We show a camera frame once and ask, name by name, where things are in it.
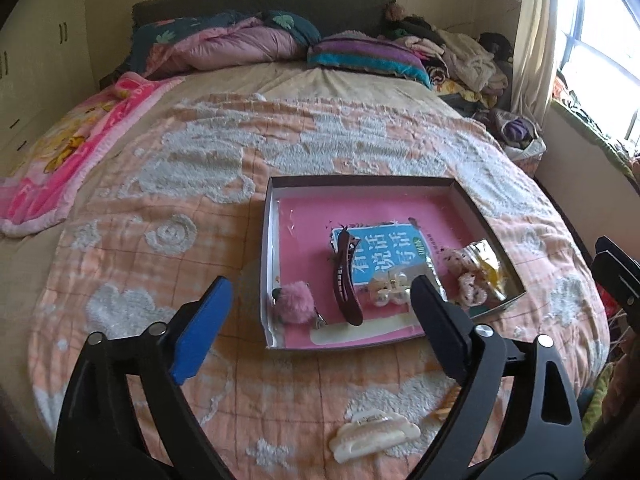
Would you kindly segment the floral fabric basket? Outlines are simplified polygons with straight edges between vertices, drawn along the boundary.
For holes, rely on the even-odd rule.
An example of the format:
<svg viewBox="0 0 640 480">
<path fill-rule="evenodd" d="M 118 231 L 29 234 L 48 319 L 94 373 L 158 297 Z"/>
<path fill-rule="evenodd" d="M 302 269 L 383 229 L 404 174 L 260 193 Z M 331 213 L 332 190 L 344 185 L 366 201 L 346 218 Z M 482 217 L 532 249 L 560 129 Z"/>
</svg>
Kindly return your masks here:
<svg viewBox="0 0 640 480">
<path fill-rule="evenodd" d="M 494 108 L 490 114 L 506 156 L 532 178 L 547 151 L 537 126 L 526 117 L 500 108 Z"/>
</svg>

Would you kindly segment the dark red hair clip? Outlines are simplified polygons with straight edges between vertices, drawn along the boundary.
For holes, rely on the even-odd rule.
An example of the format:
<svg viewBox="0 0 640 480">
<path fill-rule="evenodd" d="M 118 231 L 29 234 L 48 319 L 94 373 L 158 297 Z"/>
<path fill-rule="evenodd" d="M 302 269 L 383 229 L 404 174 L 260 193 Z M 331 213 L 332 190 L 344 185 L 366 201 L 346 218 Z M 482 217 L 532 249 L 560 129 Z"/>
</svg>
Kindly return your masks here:
<svg viewBox="0 0 640 480">
<path fill-rule="evenodd" d="M 334 297 L 344 320 L 352 326 L 360 326 L 363 323 L 362 309 L 352 281 L 352 260 L 358 244 L 358 238 L 343 226 L 338 231 L 333 256 Z"/>
</svg>

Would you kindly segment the peach cloud pattern quilt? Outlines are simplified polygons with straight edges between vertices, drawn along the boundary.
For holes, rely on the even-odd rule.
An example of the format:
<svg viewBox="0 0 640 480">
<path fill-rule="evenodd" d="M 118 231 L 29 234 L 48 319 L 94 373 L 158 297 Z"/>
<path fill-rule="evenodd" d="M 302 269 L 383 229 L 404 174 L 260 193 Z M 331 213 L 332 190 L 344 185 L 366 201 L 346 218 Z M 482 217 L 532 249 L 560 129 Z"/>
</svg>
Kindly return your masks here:
<svg viewBox="0 0 640 480">
<path fill-rule="evenodd" d="M 536 183 L 479 124 L 458 115 L 341 100 L 211 94 L 169 107 L 105 168 L 70 218 L 36 310 L 29 375 L 54 429 L 85 338 L 134 336 L 232 281 L 233 307 L 183 391 L 243 479 L 401 479 L 434 439 L 452 383 L 425 341 L 337 351 L 333 234 L 364 224 L 354 263 L 368 278 L 471 241 L 447 195 L 378 191 L 280 203 L 262 242 L 274 177 L 376 174 L 454 179 L 523 284 L 489 322 L 549 334 L 575 390 L 608 354 L 603 304 L 570 231 Z"/>
</svg>

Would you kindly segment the pink cartoon blanket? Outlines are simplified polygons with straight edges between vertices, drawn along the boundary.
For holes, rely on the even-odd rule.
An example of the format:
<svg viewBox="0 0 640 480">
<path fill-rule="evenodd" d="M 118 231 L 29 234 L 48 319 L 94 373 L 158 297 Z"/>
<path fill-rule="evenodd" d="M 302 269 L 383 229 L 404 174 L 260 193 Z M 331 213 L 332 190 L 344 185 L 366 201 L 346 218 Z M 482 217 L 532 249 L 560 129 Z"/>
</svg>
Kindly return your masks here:
<svg viewBox="0 0 640 480">
<path fill-rule="evenodd" d="M 64 221 L 89 172 L 181 77 L 127 72 L 75 106 L 1 179 L 1 234 L 20 238 Z"/>
</svg>

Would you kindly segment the blue booklet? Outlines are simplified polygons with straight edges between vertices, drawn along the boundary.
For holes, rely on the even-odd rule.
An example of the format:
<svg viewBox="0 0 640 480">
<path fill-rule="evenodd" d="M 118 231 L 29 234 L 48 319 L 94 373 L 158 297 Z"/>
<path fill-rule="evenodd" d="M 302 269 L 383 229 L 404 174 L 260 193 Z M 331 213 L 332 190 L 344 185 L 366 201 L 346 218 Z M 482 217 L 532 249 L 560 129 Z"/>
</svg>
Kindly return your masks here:
<svg viewBox="0 0 640 480">
<path fill-rule="evenodd" d="M 354 286 L 367 285 L 378 272 L 401 268 L 410 281 L 426 275 L 439 292 L 446 294 L 431 248 L 413 224 L 392 222 L 347 229 L 359 240 L 352 260 Z"/>
</svg>

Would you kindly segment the window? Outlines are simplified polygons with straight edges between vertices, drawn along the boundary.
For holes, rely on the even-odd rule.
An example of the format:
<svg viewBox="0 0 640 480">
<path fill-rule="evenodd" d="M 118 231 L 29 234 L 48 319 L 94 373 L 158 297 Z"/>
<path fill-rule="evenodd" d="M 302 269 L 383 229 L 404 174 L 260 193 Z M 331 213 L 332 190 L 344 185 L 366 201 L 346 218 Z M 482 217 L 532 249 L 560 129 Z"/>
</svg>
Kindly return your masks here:
<svg viewBox="0 0 640 480">
<path fill-rule="evenodd" d="M 556 58 L 607 136 L 639 146 L 639 0 L 558 0 Z"/>
</svg>

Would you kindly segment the pile of clothes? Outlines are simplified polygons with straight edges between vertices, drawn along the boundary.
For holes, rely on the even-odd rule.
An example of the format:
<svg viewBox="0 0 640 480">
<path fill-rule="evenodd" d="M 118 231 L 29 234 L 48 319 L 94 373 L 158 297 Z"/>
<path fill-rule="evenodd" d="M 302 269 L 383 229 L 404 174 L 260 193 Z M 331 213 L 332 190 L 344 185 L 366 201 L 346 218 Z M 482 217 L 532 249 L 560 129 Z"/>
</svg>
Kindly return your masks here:
<svg viewBox="0 0 640 480">
<path fill-rule="evenodd" d="M 386 6 L 383 36 L 420 58 L 436 93 L 463 113 L 510 106 L 512 46 L 505 36 L 447 32 L 396 2 Z"/>
</svg>

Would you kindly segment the striped purple teal pillow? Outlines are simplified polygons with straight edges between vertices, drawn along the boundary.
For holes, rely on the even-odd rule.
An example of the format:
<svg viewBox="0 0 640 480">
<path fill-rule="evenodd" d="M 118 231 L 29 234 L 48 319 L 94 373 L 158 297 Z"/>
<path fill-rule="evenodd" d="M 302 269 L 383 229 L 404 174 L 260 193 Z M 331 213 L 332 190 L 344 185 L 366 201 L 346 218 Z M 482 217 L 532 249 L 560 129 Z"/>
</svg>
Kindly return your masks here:
<svg viewBox="0 0 640 480">
<path fill-rule="evenodd" d="M 321 39 L 307 51 L 311 67 L 347 70 L 394 77 L 432 88 L 432 81 L 420 58 L 393 41 L 376 39 L 362 32 L 340 32 Z"/>
</svg>

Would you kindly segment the cream curtain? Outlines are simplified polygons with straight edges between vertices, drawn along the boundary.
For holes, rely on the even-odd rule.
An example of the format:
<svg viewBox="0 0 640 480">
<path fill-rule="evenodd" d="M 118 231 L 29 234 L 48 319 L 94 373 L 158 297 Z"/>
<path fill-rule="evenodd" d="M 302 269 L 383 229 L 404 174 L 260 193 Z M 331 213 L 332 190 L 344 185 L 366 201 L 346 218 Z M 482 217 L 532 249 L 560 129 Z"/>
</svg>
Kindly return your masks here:
<svg viewBox="0 0 640 480">
<path fill-rule="evenodd" d="M 544 123 L 577 7 L 578 0 L 521 0 L 511 106 L 537 125 Z"/>
</svg>

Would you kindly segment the cream hair claw clip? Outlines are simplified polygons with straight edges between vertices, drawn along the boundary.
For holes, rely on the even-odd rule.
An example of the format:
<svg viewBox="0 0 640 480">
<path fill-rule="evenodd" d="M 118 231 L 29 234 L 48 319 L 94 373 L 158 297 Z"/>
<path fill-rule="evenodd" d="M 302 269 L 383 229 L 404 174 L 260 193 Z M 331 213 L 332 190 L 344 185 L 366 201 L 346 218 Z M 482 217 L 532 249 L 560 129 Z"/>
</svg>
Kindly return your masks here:
<svg viewBox="0 0 640 480">
<path fill-rule="evenodd" d="M 421 437 L 421 429 L 404 415 L 373 410 L 358 412 L 329 440 L 334 460 L 344 464 Z"/>
</svg>

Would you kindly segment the brown tray with pink lining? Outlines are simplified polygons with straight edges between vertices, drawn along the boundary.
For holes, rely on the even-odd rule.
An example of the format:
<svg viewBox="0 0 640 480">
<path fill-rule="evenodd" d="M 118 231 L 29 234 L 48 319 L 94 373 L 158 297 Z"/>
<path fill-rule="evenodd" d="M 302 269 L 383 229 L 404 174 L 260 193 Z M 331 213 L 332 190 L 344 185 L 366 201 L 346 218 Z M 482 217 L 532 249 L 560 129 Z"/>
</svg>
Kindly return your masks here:
<svg viewBox="0 0 640 480">
<path fill-rule="evenodd" d="M 480 265 L 475 322 L 509 309 L 525 286 L 494 230 L 451 178 L 273 177 L 267 185 L 260 322 L 270 350 L 391 344 L 422 334 L 408 305 L 426 276 L 447 300 L 463 285 L 454 257 Z"/>
</svg>

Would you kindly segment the cream wardrobe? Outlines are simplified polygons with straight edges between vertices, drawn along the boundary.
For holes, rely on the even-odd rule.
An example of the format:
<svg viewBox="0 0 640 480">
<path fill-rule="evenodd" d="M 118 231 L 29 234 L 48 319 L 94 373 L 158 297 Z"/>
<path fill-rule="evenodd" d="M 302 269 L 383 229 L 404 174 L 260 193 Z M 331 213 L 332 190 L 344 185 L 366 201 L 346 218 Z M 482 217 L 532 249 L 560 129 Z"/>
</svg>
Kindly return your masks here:
<svg viewBox="0 0 640 480">
<path fill-rule="evenodd" d="M 1 29 L 1 173 L 94 92 L 86 0 L 18 0 Z"/>
</svg>

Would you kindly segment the dark grey headboard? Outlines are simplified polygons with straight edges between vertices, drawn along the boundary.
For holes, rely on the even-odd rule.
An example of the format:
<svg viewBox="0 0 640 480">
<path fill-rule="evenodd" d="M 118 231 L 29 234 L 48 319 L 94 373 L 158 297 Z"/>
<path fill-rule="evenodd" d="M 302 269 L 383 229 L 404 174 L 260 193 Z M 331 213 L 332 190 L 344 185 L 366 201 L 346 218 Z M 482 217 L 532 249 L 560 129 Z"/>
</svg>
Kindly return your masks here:
<svg viewBox="0 0 640 480">
<path fill-rule="evenodd" d="M 222 11 L 256 14 L 291 11 L 310 21 L 320 34 L 332 36 L 356 30 L 369 36 L 382 34 L 385 11 L 395 0 L 146 0 L 131 10 L 132 28 L 170 18 L 215 15 Z"/>
</svg>

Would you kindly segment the pink fluffy pompom clip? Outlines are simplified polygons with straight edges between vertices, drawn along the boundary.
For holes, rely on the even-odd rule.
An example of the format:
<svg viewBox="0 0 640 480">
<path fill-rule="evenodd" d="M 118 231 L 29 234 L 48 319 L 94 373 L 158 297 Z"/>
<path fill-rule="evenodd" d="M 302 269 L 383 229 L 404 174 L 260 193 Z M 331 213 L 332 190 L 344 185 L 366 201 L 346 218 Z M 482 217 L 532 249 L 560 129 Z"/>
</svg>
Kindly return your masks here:
<svg viewBox="0 0 640 480">
<path fill-rule="evenodd" d="M 283 324 L 310 325 L 314 330 L 326 326 L 326 320 L 314 304 L 309 285 L 297 281 L 273 289 L 273 312 Z"/>
</svg>

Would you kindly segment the purple and teal folded duvet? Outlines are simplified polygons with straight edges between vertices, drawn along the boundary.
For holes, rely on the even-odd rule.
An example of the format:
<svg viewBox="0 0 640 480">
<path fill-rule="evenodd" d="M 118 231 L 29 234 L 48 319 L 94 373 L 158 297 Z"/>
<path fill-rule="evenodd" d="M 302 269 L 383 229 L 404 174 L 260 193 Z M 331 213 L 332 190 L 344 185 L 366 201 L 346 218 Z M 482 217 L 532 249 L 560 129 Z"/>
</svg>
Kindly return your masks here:
<svg viewBox="0 0 640 480">
<path fill-rule="evenodd" d="M 296 61 L 321 40 L 319 29 L 290 11 L 168 18 L 138 27 L 128 70 L 148 79 L 279 61 Z"/>
</svg>

